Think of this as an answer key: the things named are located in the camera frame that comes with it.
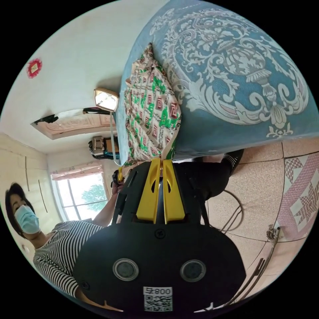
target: blue bedspread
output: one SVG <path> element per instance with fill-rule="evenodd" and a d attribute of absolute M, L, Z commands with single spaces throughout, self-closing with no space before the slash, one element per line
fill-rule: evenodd
<path fill-rule="evenodd" d="M 141 31 L 123 72 L 116 112 L 122 164 L 128 156 L 125 80 L 149 42 L 181 105 L 175 159 L 319 136 L 306 81 L 272 38 L 211 3 L 170 0 Z"/>

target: ceiling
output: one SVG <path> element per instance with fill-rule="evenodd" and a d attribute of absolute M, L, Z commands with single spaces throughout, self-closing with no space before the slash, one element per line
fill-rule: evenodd
<path fill-rule="evenodd" d="M 0 131 L 43 153 L 86 146 L 98 133 L 50 140 L 30 124 L 58 112 L 94 107 L 93 90 L 119 92 L 121 76 L 143 26 L 168 0 L 120 0 L 91 10 L 53 34 L 32 55 L 42 69 L 21 70 L 5 102 Z"/>

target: patterned bedspread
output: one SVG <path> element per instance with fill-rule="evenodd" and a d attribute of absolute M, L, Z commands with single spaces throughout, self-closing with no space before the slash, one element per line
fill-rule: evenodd
<path fill-rule="evenodd" d="M 121 163 L 129 155 L 125 80 L 150 42 L 183 114 L 175 159 L 319 136 L 308 85 L 274 39 L 214 4 L 170 0 L 143 28 L 124 69 L 116 112 Z"/>
<path fill-rule="evenodd" d="M 124 166 L 174 156 L 181 111 L 149 43 L 132 65 L 124 92 L 129 156 Z"/>

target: foot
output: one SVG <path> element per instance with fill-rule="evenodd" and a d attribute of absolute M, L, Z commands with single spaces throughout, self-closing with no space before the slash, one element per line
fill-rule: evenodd
<path fill-rule="evenodd" d="M 230 176 L 234 173 L 236 167 L 238 166 L 240 160 L 242 159 L 244 150 L 238 150 L 230 153 L 225 153 L 221 163 L 225 163 L 230 168 Z"/>

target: window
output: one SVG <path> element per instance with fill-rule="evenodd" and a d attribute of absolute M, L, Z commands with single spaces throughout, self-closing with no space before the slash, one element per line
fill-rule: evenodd
<path fill-rule="evenodd" d="M 59 180 L 57 188 L 69 220 L 94 219 L 107 203 L 103 175 L 100 173 Z"/>

